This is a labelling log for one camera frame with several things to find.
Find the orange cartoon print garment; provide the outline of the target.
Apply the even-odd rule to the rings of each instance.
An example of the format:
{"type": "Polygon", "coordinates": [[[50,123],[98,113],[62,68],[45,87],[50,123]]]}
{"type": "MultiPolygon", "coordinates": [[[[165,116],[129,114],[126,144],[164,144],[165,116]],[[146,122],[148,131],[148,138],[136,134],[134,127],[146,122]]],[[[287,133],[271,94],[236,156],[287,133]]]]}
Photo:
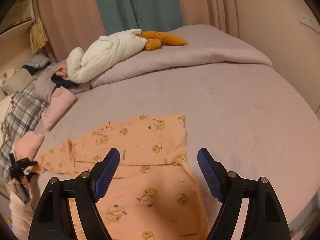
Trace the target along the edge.
{"type": "Polygon", "coordinates": [[[120,163],[97,208],[113,239],[205,239],[208,219],[186,155],[185,117],[141,115],[65,140],[33,172],[90,171],[116,148],[120,163]]]}

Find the pink folded garment small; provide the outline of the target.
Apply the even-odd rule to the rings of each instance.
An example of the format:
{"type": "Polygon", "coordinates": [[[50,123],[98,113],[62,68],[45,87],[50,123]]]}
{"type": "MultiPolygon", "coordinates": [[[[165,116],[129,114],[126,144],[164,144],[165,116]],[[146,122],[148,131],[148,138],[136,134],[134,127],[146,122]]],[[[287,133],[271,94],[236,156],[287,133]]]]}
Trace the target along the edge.
{"type": "Polygon", "coordinates": [[[44,136],[39,133],[34,131],[26,132],[25,135],[16,142],[14,147],[16,159],[28,158],[30,161],[33,161],[43,140],[44,136]]]}

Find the blue plaid pillow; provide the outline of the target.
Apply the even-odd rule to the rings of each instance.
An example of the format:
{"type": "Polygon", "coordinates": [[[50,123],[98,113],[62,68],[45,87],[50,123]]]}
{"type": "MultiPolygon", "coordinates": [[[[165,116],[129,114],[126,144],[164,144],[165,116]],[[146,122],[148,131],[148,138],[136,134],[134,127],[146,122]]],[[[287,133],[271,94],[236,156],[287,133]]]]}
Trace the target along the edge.
{"type": "Polygon", "coordinates": [[[34,89],[32,83],[14,94],[13,108],[4,121],[3,127],[9,136],[1,145],[1,177],[5,181],[10,179],[9,154],[13,152],[14,145],[26,132],[34,130],[41,118],[41,113],[48,105],[35,96],[34,89]]]}

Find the mauve bed sheet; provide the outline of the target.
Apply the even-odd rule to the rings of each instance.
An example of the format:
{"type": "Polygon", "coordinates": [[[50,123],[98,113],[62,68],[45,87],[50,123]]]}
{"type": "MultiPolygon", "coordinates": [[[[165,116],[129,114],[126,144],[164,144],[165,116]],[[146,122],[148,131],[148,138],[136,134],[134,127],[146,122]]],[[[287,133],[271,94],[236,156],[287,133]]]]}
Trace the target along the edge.
{"type": "MultiPolygon", "coordinates": [[[[102,85],[79,94],[77,102],[46,131],[36,159],[65,140],[109,123],[141,115],[185,117],[186,155],[203,198],[208,228],[219,211],[197,164],[206,148],[243,178],[265,176],[292,222],[319,188],[319,120],[303,97],[276,71],[262,64],[216,63],[167,69],[102,85]]],[[[52,176],[33,177],[33,204],[52,176]]]]}

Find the pink folded garment large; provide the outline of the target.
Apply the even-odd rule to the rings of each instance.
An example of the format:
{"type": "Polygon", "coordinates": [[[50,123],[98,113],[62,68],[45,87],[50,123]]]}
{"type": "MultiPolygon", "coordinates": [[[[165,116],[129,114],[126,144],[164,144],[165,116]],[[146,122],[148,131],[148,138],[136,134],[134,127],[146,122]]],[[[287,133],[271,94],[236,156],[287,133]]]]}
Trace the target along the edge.
{"type": "Polygon", "coordinates": [[[76,100],[77,97],[68,89],[57,88],[52,94],[50,105],[41,114],[44,128],[50,131],[76,100]]]}

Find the grey mauve pillow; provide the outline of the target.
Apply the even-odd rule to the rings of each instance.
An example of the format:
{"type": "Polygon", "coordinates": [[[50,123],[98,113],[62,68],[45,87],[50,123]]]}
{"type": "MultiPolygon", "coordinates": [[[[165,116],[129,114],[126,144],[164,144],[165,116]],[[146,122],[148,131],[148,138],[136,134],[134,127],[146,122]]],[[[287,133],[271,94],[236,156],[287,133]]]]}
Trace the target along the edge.
{"type": "Polygon", "coordinates": [[[35,75],[30,75],[26,69],[21,68],[12,77],[4,81],[2,90],[8,95],[12,95],[31,85],[31,87],[34,88],[33,94],[36,98],[50,103],[53,90],[56,86],[51,80],[52,75],[55,73],[58,66],[65,62],[66,60],[59,63],[52,63],[35,75]]]}

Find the dark navy garment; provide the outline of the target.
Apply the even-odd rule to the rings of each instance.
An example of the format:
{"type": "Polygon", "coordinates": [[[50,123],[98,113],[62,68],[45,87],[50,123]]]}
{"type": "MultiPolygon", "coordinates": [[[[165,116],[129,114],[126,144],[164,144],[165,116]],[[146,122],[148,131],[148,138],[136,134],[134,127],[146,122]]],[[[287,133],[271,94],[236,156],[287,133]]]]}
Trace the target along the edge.
{"type": "Polygon", "coordinates": [[[51,77],[51,81],[55,84],[55,88],[60,88],[60,87],[64,87],[64,88],[74,88],[74,87],[78,87],[77,83],[74,83],[71,80],[65,80],[62,78],[62,76],[53,74],[51,77]]]}

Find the striped folded cloth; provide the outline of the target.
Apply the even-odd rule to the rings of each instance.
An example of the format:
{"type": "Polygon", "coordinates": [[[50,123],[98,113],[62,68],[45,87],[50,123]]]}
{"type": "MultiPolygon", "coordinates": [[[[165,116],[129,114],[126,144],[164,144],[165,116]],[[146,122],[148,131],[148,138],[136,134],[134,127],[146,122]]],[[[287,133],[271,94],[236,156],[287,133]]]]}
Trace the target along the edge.
{"type": "Polygon", "coordinates": [[[46,68],[51,64],[51,60],[43,54],[37,54],[30,61],[22,66],[30,75],[35,75],[38,71],[46,68]]]}

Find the yellow tassel hanging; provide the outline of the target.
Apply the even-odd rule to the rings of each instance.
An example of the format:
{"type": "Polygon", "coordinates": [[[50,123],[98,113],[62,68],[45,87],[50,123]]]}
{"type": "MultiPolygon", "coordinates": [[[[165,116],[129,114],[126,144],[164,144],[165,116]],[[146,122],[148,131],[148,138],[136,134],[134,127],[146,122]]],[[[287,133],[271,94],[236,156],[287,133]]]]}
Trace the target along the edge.
{"type": "Polygon", "coordinates": [[[32,53],[39,51],[49,42],[40,18],[31,26],[29,34],[32,53]]]}

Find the white goose plush toy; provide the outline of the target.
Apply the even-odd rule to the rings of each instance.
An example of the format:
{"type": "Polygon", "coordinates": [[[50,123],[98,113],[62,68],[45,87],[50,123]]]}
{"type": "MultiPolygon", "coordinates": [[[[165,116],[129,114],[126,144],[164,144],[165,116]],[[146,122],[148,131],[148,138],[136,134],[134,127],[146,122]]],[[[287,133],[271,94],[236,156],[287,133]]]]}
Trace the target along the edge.
{"type": "Polygon", "coordinates": [[[70,52],[66,60],[68,77],[77,84],[87,83],[140,51],[153,51],[163,44],[185,46],[188,42],[169,33],[140,29],[101,36],[86,51],[76,47],[70,52]]]}

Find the mauve folded duvet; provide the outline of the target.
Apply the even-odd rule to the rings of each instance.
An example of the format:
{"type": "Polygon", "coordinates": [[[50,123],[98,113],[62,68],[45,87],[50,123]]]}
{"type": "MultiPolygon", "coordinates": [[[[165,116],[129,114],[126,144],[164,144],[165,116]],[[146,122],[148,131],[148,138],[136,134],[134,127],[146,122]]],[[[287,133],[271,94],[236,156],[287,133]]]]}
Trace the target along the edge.
{"type": "Polygon", "coordinates": [[[264,64],[271,60],[246,42],[211,25],[186,25],[170,32],[185,39],[185,46],[163,46],[154,51],[143,50],[116,64],[91,80],[90,87],[126,80],[135,76],[175,67],[210,63],[264,64]]]}

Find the pink curtain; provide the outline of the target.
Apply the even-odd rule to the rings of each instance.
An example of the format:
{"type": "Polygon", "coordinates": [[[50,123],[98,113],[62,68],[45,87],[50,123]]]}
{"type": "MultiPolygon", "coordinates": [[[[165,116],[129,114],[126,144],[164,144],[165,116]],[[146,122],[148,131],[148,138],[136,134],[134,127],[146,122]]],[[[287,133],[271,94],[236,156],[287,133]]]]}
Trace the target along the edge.
{"type": "MultiPolygon", "coordinates": [[[[178,0],[184,25],[208,24],[238,37],[235,0],[178,0]]],[[[33,0],[49,39],[47,52],[58,61],[76,47],[87,49],[107,35],[96,0],[33,0]]]]}

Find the teal curtain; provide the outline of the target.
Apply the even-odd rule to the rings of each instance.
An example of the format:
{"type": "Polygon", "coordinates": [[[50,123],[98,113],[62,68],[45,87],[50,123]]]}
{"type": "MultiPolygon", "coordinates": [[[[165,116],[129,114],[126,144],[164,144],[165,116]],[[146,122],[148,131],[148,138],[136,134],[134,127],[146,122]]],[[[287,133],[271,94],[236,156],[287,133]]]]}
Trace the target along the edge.
{"type": "Polygon", "coordinates": [[[96,0],[107,35],[128,29],[166,32],[183,26],[178,0],[96,0]]]}

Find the white wall socket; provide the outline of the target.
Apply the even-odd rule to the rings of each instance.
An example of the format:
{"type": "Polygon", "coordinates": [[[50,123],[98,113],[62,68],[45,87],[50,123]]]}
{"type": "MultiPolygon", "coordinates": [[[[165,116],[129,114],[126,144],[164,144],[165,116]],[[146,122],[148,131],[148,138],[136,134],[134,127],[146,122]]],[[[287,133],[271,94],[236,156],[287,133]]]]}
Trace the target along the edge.
{"type": "Polygon", "coordinates": [[[300,12],[299,21],[301,24],[306,25],[307,27],[320,34],[320,25],[317,20],[314,20],[313,18],[310,18],[309,16],[300,12]]]}

